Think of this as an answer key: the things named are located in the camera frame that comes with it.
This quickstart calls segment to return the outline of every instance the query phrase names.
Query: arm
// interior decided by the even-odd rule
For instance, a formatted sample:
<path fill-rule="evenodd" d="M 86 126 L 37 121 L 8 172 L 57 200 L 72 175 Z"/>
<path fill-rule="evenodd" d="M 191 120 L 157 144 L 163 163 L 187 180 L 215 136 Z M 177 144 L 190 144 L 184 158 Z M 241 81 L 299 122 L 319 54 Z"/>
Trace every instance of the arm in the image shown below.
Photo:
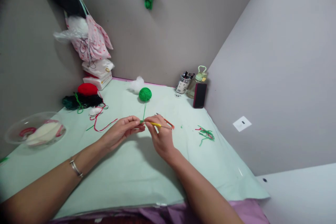
<path fill-rule="evenodd" d="M 152 135 L 155 150 L 177 174 L 187 193 L 191 207 L 202 222 L 243 224 L 243 221 L 217 189 L 174 147 L 172 131 L 159 128 L 159 133 L 157 133 L 154 126 L 148 123 L 153 122 L 166 126 L 162 116 L 148 117 L 145 121 Z"/>
<path fill-rule="evenodd" d="M 85 176 L 107 153 L 117 148 L 129 135 L 142 132 L 144 125 L 135 116 L 116 122 L 97 142 L 77 153 L 72 159 Z M 44 223 L 50 220 L 66 201 L 82 178 L 64 161 L 14 196 L 2 207 L 13 223 Z"/>

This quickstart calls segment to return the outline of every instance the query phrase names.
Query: yellow crochet hook handle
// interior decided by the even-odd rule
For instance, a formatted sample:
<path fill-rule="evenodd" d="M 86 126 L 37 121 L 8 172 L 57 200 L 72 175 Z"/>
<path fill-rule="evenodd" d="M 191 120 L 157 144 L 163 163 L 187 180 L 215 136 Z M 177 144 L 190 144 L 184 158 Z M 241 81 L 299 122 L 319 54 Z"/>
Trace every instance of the yellow crochet hook handle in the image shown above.
<path fill-rule="evenodd" d="M 156 124 L 156 123 L 154 123 L 154 122 L 149 122 L 150 124 L 152 124 L 152 125 L 154 125 L 154 126 L 156 126 L 156 127 L 160 127 L 160 128 L 167 128 L 167 129 L 171 129 L 171 130 L 173 130 L 173 128 L 171 128 L 171 127 L 165 127 L 165 126 L 162 126 L 161 124 Z"/>

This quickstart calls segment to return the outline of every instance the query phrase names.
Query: red yarn ball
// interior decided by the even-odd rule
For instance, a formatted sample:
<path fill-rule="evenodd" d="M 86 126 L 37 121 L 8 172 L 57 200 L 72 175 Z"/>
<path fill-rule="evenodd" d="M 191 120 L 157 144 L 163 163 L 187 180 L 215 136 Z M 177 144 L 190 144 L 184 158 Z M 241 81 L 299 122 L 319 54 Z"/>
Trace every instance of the red yarn ball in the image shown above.
<path fill-rule="evenodd" d="M 98 93 L 98 88 L 91 83 L 83 83 L 78 87 L 78 93 L 84 96 L 96 95 Z"/>

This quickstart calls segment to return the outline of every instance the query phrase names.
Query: glass bottle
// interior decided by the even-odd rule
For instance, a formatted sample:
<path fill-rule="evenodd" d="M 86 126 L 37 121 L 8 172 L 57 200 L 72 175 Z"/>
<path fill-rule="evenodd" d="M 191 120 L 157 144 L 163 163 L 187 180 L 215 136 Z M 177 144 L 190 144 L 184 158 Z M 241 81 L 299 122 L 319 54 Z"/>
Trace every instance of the glass bottle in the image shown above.
<path fill-rule="evenodd" d="M 207 68 L 205 66 L 199 66 L 198 67 L 198 74 L 195 76 L 195 78 L 191 81 L 189 84 L 188 90 L 186 95 L 193 99 L 195 96 L 195 88 L 197 83 L 204 83 L 207 79 L 208 74 L 205 72 Z"/>

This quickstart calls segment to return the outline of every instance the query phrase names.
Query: smartphone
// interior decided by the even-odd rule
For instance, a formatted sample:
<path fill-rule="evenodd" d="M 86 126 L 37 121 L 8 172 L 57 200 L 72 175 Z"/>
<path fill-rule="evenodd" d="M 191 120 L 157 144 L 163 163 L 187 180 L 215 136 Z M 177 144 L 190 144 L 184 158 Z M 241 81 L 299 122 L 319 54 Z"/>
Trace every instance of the smartphone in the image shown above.
<path fill-rule="evenodd" d="M 201 109 L 204 107 L 205 93 L 207 92 L 207 84 L 197 83 L 195 87 L 194 104 L 192 105 L 195 109 Z"/>

